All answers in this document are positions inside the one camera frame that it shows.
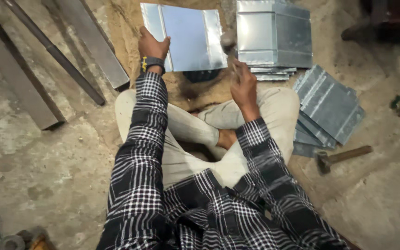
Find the foot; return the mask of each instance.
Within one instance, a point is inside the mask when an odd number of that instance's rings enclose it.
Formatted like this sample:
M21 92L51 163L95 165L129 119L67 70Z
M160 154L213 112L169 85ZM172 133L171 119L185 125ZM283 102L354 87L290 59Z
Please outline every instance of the foot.
M219 129L218 147L229 150L229 148L237 141L236 132L230 129Z

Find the plaid shirt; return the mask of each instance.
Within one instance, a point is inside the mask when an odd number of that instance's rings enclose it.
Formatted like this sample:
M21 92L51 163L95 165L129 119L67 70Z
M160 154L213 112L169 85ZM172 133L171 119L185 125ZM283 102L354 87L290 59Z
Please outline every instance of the plaid shirt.
M207 169L163 190L168 93L152 72L142 74L136 87L98 250L348 249L288 172L263 118L236 130L249 173L232 189L222 188Z

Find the hammer head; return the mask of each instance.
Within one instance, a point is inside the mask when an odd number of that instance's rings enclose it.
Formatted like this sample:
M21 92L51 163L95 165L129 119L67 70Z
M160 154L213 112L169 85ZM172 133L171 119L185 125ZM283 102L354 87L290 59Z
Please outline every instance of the hammer head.
M319 166L319 170L321 173L330 173L331 171L331 161L328 158L327 152L318 152L317 156L317 165Z

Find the hand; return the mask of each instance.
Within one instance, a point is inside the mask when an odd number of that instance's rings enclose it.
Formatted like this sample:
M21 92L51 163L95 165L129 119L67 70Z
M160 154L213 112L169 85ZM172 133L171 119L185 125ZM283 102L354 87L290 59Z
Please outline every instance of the hand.
M166 59L171 44L171 37L166 37L163 42L157 41L145 26L140 28L141 38L138 41L140 57L156 57Z
M260 118L257 105L257 78L249 71L246 63L237 59L233 61L237 79L231 85L231 95L242 112L245 122Z

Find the wristwatch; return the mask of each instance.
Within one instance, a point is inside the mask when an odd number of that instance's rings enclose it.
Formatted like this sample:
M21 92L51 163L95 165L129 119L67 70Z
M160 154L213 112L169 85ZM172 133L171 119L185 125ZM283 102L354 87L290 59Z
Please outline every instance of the wristwatch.
M141 59L141 72L146 73L147 69L150 68L151 66L158 65L161 67L162 72L161 75L163 76L166 70L164 69L164 60L161 60L156 57L150 57L150 56L144 56Z

